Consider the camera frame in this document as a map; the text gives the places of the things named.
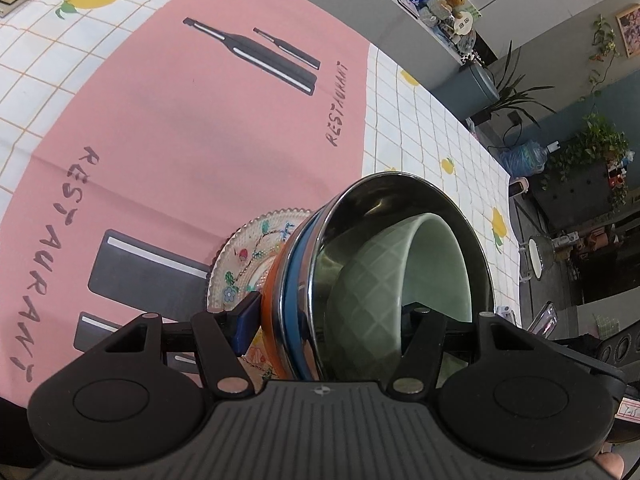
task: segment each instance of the floral plate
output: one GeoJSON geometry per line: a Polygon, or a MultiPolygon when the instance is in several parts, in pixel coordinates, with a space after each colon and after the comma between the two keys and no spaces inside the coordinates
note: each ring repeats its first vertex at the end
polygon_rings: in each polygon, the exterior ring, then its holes
{"type": "MultiPolygon", "coordinates": [[[[262,215],[242,226],[226,242],[211,270],[207,309],[233,309],[252,290],[261,290],[271,264],[296,227],[311,215],[305,209],[281,209],[262,215]]],[[[258,330],[242,360],[273,377],[258,330]]]]}

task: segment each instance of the framed photo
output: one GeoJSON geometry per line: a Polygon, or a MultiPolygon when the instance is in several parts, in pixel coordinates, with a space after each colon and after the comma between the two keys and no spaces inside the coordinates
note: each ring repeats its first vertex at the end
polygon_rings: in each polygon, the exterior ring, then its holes
{"type": "Polygon", "coordinates": [[[625,42],[627,57],[640,54],[640,5],[620,12],[616,19],[620,26],[622,41],[625,42]]]}

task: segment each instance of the gray bin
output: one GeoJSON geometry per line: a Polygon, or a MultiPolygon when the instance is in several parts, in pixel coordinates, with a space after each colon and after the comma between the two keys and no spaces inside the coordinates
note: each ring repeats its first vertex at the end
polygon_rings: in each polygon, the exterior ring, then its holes
{"type": "Polygon", "coordinates": [[[500,98],[489,74],[475,63],[445,81],[431,94],[462,123],[500,98]]]}

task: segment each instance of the lemon print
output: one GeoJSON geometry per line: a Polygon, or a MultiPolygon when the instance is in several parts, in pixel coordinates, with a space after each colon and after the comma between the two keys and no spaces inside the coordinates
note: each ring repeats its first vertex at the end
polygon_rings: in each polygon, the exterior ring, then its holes
{"type": "Polygon", "coordinates": [[[56,16],[64,20],[62,12],[65,14],[75,14],[77,9],[97,9],[112,4],[116,0],[65,0],[56,10],[56,16]]]}
{"type": "Polygon", "coordinates": [[[494,242],[495,248],[500,251],[500,247],[502,245],[502,239],[507,235],[507,226],[504,224],[504,219],[498,211],[494,207],[494,216],[491,220],[492,231],[494,232],[494,242]]]}
{"type": "Polygon", "coordinates": [[[406,70],[401,70],[400,72],[402,74],[402,77],[404,77],[405,81],[407,81],[410,85],[413,86],[418,86],[420,83],[418,83],[416,81],[416,79],[414,77],[412,77],[411,74],[409,74],[406,70]]]}
{"type": "Polygon", "coordinates": [[[455,165],[453,164],[453,160],[451,160],[450,157],[443,158],[440,165],[442,166],[442,169],[449,174],[453,174],[453,171],[456,169],[455,165]]]}

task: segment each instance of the ribbed surface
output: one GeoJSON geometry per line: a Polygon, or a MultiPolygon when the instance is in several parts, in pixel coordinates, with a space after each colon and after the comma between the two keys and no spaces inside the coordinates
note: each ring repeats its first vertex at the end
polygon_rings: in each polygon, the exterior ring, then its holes
{"type": "Polygon", "coordinates": [[[33,478],[610,480],[593,463],[541,473],[481,462],[453,446],[427,408],[395,402],[375,384],[279,381],[253,399],[222,404],[196,438],[155,463],[103,472],[51,463],[33,478]]]}

